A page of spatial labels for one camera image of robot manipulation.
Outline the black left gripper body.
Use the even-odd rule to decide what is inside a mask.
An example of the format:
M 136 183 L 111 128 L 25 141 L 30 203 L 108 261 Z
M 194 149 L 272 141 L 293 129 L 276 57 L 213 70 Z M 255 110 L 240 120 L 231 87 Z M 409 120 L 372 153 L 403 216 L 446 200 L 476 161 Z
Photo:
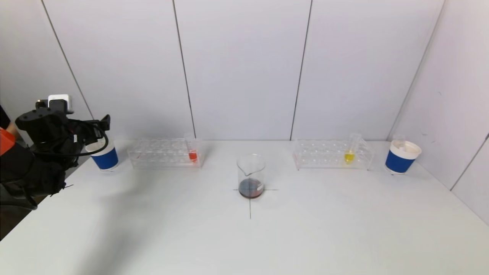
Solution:
M 77 137 L 81 143 L 87 146 L 98 142 L 102 136 L 101 124 L 99 120 L 77 120 Z

